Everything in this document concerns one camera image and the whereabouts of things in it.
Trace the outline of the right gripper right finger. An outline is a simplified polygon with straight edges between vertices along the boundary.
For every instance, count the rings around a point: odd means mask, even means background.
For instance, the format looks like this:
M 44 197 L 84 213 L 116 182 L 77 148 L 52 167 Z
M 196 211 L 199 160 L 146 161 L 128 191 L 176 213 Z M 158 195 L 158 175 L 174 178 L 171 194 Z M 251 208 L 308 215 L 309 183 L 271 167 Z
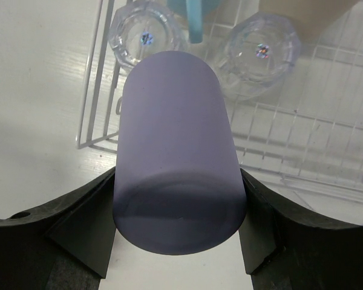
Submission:
M 363 289 L 363 225 L 311 211 L 241 175 L 247 213 L 239 235 L 254 289 Z

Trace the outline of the beige tall tumbler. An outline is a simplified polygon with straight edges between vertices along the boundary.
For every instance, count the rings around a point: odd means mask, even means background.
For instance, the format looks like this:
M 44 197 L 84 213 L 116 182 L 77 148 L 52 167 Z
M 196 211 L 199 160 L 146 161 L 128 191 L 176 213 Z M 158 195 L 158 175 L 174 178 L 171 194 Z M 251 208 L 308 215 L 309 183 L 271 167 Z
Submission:
M 289 19 L 304 41 L 320 36 L 357 3 L 358 0 L 265 0 L 259 2 L 258 9 Z

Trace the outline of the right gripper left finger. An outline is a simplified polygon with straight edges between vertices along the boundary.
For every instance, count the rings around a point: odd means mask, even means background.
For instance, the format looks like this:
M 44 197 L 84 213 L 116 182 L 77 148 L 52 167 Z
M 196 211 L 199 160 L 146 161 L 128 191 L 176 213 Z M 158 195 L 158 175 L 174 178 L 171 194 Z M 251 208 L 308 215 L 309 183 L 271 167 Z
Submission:
M 116 227 L 115 170 L 0 219 L 0 289 L 98 289 Z

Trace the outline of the purple tumbler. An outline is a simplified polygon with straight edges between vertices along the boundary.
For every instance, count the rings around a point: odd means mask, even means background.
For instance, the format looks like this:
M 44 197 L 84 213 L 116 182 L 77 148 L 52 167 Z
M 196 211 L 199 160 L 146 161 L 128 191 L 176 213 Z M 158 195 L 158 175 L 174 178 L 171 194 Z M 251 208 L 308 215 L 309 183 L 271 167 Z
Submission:
M 133 245 L 185 255 L 230 238 L 246 192 L 217 76 L 200 58 L 163 51 L 128 74 L 113 218 Z

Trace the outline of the clear glass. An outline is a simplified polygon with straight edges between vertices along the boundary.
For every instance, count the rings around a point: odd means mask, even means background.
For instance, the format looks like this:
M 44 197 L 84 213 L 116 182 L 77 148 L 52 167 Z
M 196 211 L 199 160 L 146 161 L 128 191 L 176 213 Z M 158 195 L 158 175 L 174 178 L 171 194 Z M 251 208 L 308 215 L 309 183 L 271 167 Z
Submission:
M 258 12 L 234 26 L 214 54 L 213 69 L 224 93 L 260 96 L 293 70 L 301 41 L 289 19 Z
M 188 50 L 186 36 L 173 13 L 155 1 L 133 1 L 118 8 L 108 43 L 127 73 L 152 54 Z

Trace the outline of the light blue faceted mug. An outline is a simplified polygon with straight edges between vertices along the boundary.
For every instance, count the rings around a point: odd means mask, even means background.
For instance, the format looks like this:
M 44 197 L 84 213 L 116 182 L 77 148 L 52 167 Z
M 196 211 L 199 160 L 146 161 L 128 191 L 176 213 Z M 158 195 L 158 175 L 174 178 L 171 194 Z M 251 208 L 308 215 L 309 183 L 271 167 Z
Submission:
M 203 19 L 218 8 L 221 0 L 167 0 L 167 7 L 188 22 L 189 41 L 199 44 L 203 41 Z

